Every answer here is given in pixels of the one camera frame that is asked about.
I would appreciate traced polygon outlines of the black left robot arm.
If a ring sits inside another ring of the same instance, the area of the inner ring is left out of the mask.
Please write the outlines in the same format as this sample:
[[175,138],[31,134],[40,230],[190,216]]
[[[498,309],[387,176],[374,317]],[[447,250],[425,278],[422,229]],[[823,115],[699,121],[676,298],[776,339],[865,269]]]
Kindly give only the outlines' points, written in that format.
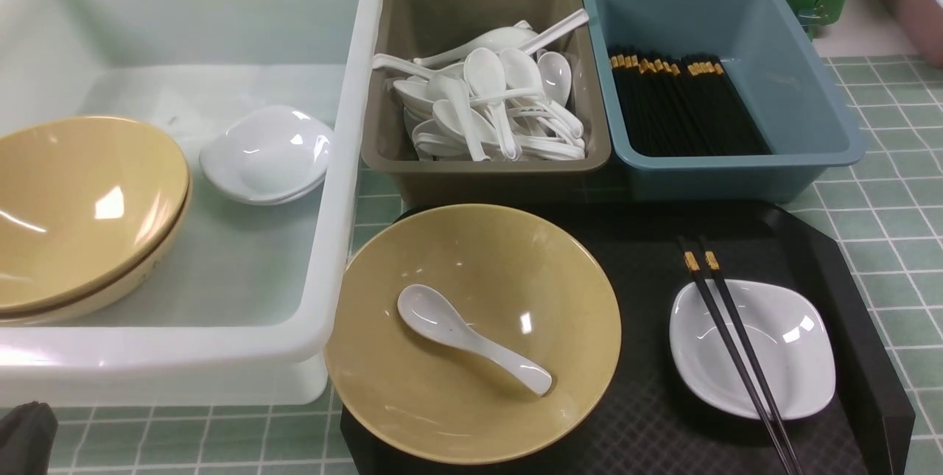
[[58,422],[49,404],[15,407],[1,421],[1,473],[47,474]]

